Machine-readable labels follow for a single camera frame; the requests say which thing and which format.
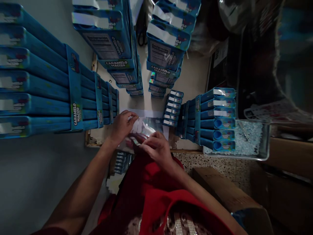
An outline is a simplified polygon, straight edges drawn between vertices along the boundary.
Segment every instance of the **wall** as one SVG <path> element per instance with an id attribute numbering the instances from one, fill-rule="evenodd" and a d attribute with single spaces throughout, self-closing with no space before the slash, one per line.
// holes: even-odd
<path id="1" fill-rule="evenodd" d="M 6 2 L 22 4 L 91 67 L 93 52 L 71 23 L 71 0 Z M 0 140 L 0 234 L 40 229 L 96 152 L 84 147 L 84 133 Z"/>

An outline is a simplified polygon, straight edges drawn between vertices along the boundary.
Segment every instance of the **red clothing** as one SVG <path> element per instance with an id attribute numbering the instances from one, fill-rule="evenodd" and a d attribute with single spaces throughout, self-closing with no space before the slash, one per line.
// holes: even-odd
<path id="1" fill-rule="evenodd" d="M 179 160 L 174 160 L 183 168 Z M 201 216 L 205 218 L 206 224 L 210 225 L 212 234 L 233 234 L 191 193 L 181 189 L 180 185 L 164 173 L 148 155 L 142 154 L 137 155 L 130 165 L 111 214 L 91 232 L 91 235 L 123 234 L 129 222 L 141 214 L 140 234 L 148 234 L 152 223 L 165 215 L 163 225 L 154 233 L 163 234 L 169 209 L 178 201 L 200 208 Z M 44 234 L 48 233 L 45 230 L 35 233 Z M 62 230 L 54 231 L 53 234 L 63 235 Z"/>

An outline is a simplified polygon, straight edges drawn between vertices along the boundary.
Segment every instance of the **speckled floor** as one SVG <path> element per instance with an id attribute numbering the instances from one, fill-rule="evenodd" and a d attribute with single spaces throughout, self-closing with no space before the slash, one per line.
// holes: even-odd
<path id="1" fill-rule="evenodd" d="M 248 195 L 250 190 L 250 171 L 258 167 L 256 161 L 235 160 L 229 158 L 206 157 L 204 155 L 174 153 L 174 156 L 184 165 L 188 174 L 194 167 L 213 167 L 229 178 Z"/>

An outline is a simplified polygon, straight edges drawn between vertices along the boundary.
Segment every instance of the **cardboard box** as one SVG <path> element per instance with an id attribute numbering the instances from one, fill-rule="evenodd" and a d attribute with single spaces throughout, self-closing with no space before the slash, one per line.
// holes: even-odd
<path id="1" fill-rule="evenodd" d="M 270 146 L 263 164 L 313 180 L 313 143 L 271 137 Z"/>
<path id="2" fill-rule="evenodd" d="M 311 185 L 264 171 L 252 172 L 252 196 L 295 234 L 312 234 L 313 188 Z"/>
<path id="3" fill-rule="evenodd" d="M 274 235 L 267 211 L 234 183 L 212 167 L 194 168 L 193 179 L 215 197 L 229 212 L 242 211 L 249 235 Z"/>

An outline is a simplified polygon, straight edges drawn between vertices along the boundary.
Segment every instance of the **person's right hand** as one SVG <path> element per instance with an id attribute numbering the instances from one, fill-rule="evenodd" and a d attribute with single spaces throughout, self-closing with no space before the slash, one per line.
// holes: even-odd
<path id="1" fill-rule="evenodd" d="M 154 132 L 140 146 L 165 172 L 170 172 L 175 165 L 170 152 L 169 142 L 160 132 Z"/>

